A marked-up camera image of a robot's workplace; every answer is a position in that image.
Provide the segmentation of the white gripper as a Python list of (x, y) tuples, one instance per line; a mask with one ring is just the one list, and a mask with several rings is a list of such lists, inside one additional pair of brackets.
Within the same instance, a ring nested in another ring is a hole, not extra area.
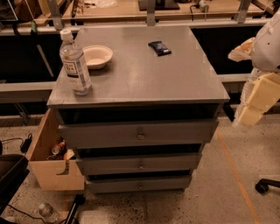
[(235, 62), (252, 60), (255, 67), (243, 86), (233, 121), (235, 128), (255, 126), (280, 100), (280, 10), (255, 38), (238, 45), (228, 58)]

